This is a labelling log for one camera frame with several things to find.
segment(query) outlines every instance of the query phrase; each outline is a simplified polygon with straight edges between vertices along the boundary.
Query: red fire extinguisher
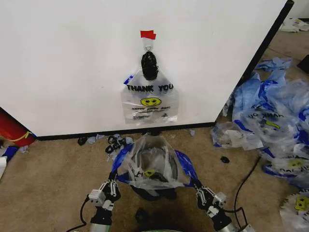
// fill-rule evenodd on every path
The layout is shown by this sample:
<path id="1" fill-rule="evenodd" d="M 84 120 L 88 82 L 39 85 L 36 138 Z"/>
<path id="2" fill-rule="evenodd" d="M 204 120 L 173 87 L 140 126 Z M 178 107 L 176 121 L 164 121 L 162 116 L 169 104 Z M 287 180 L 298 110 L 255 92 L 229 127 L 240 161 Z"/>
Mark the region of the red fire extinguisher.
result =
<path id="1" fill-rule="evenodd" d="M 17 146 L 26 146 L 35 141 L 32 133 L 0 109 L 0 134 Z"/>

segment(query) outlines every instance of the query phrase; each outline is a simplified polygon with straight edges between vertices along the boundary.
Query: black baseboard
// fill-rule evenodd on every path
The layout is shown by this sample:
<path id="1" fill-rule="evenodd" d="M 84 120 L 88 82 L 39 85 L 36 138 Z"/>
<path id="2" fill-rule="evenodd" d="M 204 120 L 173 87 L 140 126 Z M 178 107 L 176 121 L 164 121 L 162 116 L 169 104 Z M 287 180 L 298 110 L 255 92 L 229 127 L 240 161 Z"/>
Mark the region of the black baseboard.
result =
<path id="1" fill-rule="evenodd" d="M 170 130 L 181 130 L 181 129 L 191 129 L 191 128 L 202 128 L 202 127 L 212 127 L 216 122 L 205 122 L 205 123 L 195 123 L 195 124 L 186 124 L 186 125 L 177 125 L 177 126 L 167 126 L 167 127 L 153 127 L 153 128 L 140 128 L 140 129 L 130 129 L 130 130 L 111 130 L 111 131 L 100 131 L 92 133 L 80 133 L 80 134 L 63 134 L 63 135 L 50 135 L 50 136 L 39 136 L 38 140 L 57 140 L 57 139 L 75 139 L 81 137 L 92 137 L 97 134 L 104 135 L 113 135 L 113 134 L 134 134 L 134 133 L 146 133 L 158 131 L 170 131 Z"/>

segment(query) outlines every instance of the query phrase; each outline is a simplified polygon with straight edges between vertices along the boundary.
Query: white panel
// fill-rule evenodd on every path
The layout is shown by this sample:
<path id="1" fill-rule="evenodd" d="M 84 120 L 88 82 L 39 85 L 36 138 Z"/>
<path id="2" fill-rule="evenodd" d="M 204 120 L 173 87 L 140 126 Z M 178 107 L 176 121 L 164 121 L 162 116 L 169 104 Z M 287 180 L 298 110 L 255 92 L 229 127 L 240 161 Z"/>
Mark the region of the white panel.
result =
<path id="1" fill-rule="evenodd" d="M 37 136 L 137 128 L 120 91 L 154 29 L 179 120 L 213 122 L 285 0 L 2 0 L 0 106 Z"/>
<path id="2" fill-rule="evenodd" d="M 309 18 L 309 0 L 294 0 L 287 18 Z"/>

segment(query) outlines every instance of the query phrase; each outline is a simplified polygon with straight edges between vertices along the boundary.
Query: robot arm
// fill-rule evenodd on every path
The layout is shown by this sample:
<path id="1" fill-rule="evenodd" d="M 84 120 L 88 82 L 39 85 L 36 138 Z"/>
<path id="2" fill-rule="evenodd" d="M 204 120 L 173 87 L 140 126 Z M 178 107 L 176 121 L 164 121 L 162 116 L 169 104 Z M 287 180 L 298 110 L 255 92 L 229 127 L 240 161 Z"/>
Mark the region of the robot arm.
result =
<path id="1" fill-rule="evenodd" d="M 108 180 L 88 195 L 90 202 L 97 209 L 96 214 L 90 220 L 90 232 L 108 232 L 110 229 L 114 202 L 121 197 L 116 178 L 117 173 L 110 173 Z M 225 214 L 226 211 L 223 209 L 226 203 L 226 196 L 223 193 L 215 194 L 210 188 L 202 186 L 199 180 L 192 179 L 192 182 L 196 190 L 197 206 L 206 211 L 217 232 L 255 232 L 251 225 L 246 225 L 240 230 L 234 227 L 231 218 Z"/>
<path id="2" fill-rule="evenodd" d="M 99 189 L 93 189 L 89 194 L 90 202 L 97 209 L 90 220 L 90 232 L 108 232 L 110 229 L 114 202 L 121 197 L 116 178 L 117 173 L 110 173 L 108 180 Z"/>
<path id="3" fill-rule="evenodd" d="M 196 190 L 197 206 L 206 211 L 217 232 L 255 232 L 250 224 L 241 228 L 240 231 L 234 227 L 231 218 L 225 214 L 223 209 L 226 203 L 226 196 L 223 193 L 215 194 L 210 188 L 202 186 L 199 180 L 192 179 L 192 182 Z"/>

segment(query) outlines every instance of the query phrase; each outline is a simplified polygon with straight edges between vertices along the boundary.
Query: smiley face logo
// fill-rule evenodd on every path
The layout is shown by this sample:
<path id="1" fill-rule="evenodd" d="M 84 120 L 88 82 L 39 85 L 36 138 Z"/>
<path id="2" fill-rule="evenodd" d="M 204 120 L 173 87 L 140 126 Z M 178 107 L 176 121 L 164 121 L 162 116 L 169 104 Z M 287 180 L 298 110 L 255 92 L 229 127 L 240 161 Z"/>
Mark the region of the smiley face logo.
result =
<path id="1" fill-rule="evenodd" d="M 159 98 L 143 98 L 140 103 L 144 106 L 156 106 L 162 103 Z"/>

